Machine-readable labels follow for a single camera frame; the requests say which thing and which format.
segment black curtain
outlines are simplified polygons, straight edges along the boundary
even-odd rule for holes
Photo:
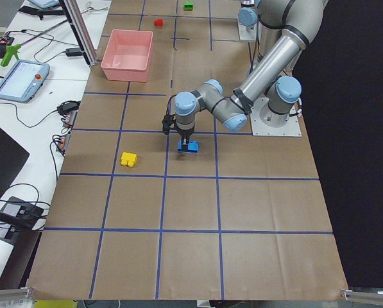
[[[383,287],[383,0],[330,0],[294,76],[348,285]]]

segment robotic arm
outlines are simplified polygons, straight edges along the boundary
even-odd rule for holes
[[[175,115],[166,114],[163,132],[176,130],[182,136],[178,150],[189,151],[197,112],[207,109],[230,131],[236,132],[246,124],[254,101],[264,92],[269,98],[264,111],[269,114],[267,124],[284,125],[292,105],[300,97],[301,85],[293,77],[279,75],[287,66],[293,67],[302,50],[314,40],[327,2],[255,0],[253,8],[242,8],[239,20],[245,26],[261,24],[260,62],[241,86],[234,89],[230,99],[223,96],[223,89],[216,80],[176,95]]]

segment green block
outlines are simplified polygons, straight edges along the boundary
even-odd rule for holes
[[[184,2],[184,10],[185,11],[192,11],[193,8],[194,8],[194,3],[192,1]]]

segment white table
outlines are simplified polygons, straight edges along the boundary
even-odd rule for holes
[[[111,1],[102,0],[77,0],[77,2],[81,10],[86,8],[88,2],[90,3],[89,5],[95,9],[108,8],[111,3]],[[33,6],[28,1],[25,1],[23,5]],[[107,13],[108,10],[83,14],[83,19],[95,48],[97,48],[99,44]],[[21,29],[43,31],[64,19],[64,16],[47,16],[41,21],[38,17],[17,13],[9,25],[8,31]],[[61,25],[57,29],[49,32],[49,34],[53,35],[56,40],[77,44],[68,23]],[[23,33],[12,33],[11,36],[15,37],[14,44],[24,42],[31,38],[31,36]],[[20,58],[34,61],[33,55],[47,43],[47,40],[37,38],[33,42],[26,44],[20,49]],[[70,47],[75,46],[52,42],[47,49],[37,55],[37,58],[40,61],[45,61]],[[12,59],[7,67],[0,66],[0,75],[4,76],[14,63],[15,58]],[[50,61],[49,65],[51,67],[50,74],[36,96],[27,104],[15,103],[19,111],[19,118],[29,125],[39,122],[46,114],[54,110],[63,101],[80,100],[83,96],[90,68],[82,56],[68,59],[65,55],[61,55]],[[40,125],[34,128],[27,128],[16,120],[14,106],[0,105],[0,127],[30,153],[29,159],[13,184],[28,183],[34,185],[39,190],[40,201],[48,203],[51,202],[56,187],[55,167],[50,154],[49,144],[52,135],[59,134],[62,130],[60,118],[60,115],[55,113],[50,115]],[[63,157],[61,154],[55,152],[54,146],[53,153],[57,170],[60,172]],[[11,196],[30,201],[35,200],[36,192],[31,187],[19,185],[7,191],[2,199],[7,200]],[[40,219],[35,225],[35,228],[40,228],[43,224],[44,221]],[[12,245],[0,240],[0,276],[6,266],[12,248]]]

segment green handle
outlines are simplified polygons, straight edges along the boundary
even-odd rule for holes
[[[1,60],[0,65],[1,66],[9,65],[10,60],[12,59],[12,56],[14,56],[16,59],[19,59],[17,52],[21,47],[22,46],[19,44],[14,45],[14,46],[6,46],[6,54],[4,55],[3,59]]]

